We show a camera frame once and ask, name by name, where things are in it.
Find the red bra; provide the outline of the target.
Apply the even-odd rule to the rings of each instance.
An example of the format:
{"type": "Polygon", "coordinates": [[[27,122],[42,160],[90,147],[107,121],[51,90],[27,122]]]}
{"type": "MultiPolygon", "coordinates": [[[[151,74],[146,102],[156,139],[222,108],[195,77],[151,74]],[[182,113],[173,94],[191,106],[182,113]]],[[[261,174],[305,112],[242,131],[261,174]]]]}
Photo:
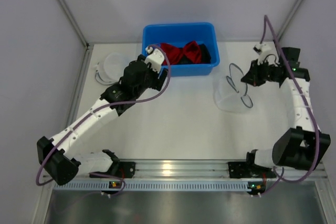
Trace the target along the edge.
{"type": "Polygon", "coordinates": [[[179,48],[161,43],[160,48],[166,53],[170,65],[192,65],[203,63],[202,51],[197,42],[191,41],[179,48]]]}

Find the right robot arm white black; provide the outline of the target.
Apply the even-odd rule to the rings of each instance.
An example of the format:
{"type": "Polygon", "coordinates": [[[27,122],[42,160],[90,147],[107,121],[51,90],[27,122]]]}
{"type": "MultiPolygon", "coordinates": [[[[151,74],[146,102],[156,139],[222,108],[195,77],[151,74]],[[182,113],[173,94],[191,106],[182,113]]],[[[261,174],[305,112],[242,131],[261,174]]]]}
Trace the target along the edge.
{"type": "Polygon", "coordinates": [[[300,67],[300,49],[281,48],[273,63],[267,44],[257,44],[258,58],[250,64],[242,83],[259,87],[276,82],[284,98],[289,129],[271,149],[254,149],[246,154],[245,164],[251,170],[270,172],[275,167],[290,167],[311,174],[331,144],[329,134],[322,133],[314,118],[309,88],[310,75],[300,67]]]}

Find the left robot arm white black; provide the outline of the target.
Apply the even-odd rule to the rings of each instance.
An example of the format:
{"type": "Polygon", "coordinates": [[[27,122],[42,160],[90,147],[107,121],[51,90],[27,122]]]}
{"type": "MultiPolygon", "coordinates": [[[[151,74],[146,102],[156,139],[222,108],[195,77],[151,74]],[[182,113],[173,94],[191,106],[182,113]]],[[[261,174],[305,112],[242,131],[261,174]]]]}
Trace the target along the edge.
{"type": "Polygon", "coordinates": [[[51,138],[45,136],[37,141],[37,155],[40,167],[35,183],[40,181],[43,171],[57,185],[65,185],[78,175],[91,177],[114,176],[120,160],[114,152],[101,150],[86,155],[77,154],[79,147],[92,139],[105,125],[118,119],[126,110],[137,103],[149,102],[140,99],[147,90],[157,90],[158,98],[167,89],[171,78],[171,66],[155,66],[153,60],[139,58],[129,63],[120,79],[107,87],[91,108],[64,130],[51,138]]]}

